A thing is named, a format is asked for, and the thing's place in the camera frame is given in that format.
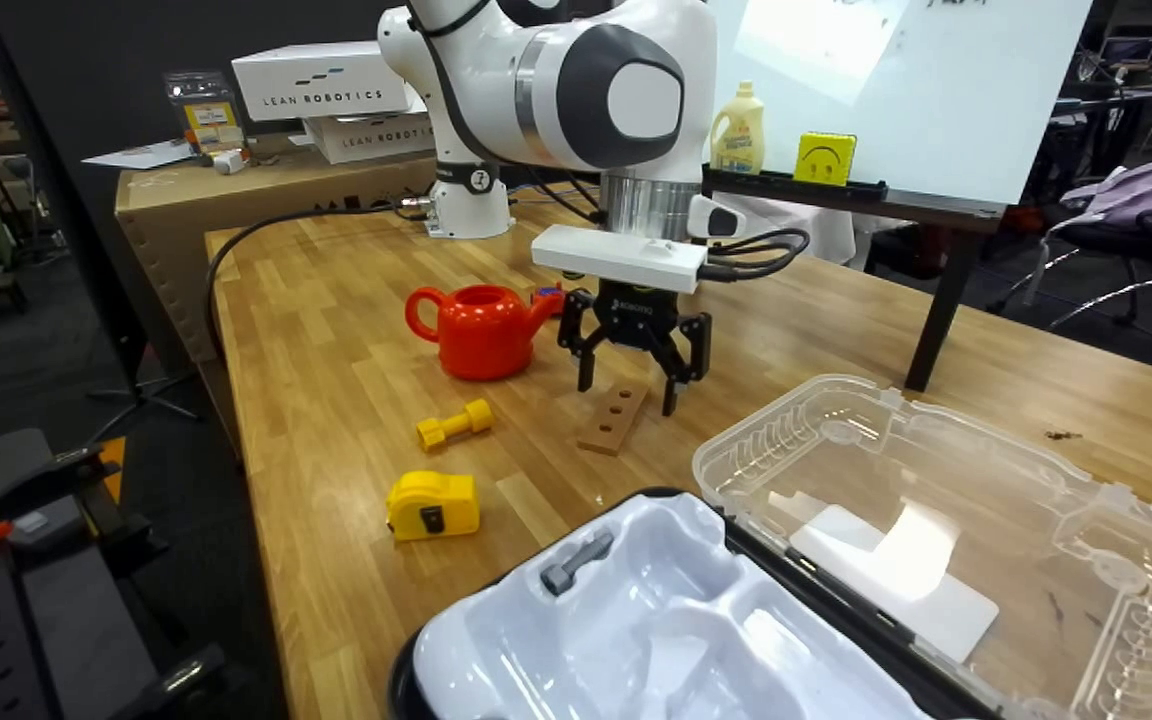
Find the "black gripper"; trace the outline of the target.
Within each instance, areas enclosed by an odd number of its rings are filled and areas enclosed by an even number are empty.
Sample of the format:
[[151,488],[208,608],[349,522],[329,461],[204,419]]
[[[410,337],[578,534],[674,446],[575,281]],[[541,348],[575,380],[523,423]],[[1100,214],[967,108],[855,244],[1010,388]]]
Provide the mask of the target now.
[[593,388],[596,348],[628,343],[652,352],[662,367],[662,415],[674,413],[674,388],[705,380],[713,365],[713,316],[683,316],[672,292],[602,281],[596,292],[562,297],[554,343],[575,357],[575,392]]

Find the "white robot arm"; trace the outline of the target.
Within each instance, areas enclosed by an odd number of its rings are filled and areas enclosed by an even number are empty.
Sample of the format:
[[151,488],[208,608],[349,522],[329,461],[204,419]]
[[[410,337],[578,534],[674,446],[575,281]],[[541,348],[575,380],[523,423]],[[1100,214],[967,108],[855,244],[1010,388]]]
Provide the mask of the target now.
[[375,39],[427,101],[448,182],[488,194],[505,165],[598,174],[606,218],[545,228],[531,260],[598,281],[559,316],[575,388],[593,383],[598,343],[628,343],[661,365],[674,409],[713,361],[713,316],[679,307],[707,260],[688,206],[713,122],[713,2],[400,0]]

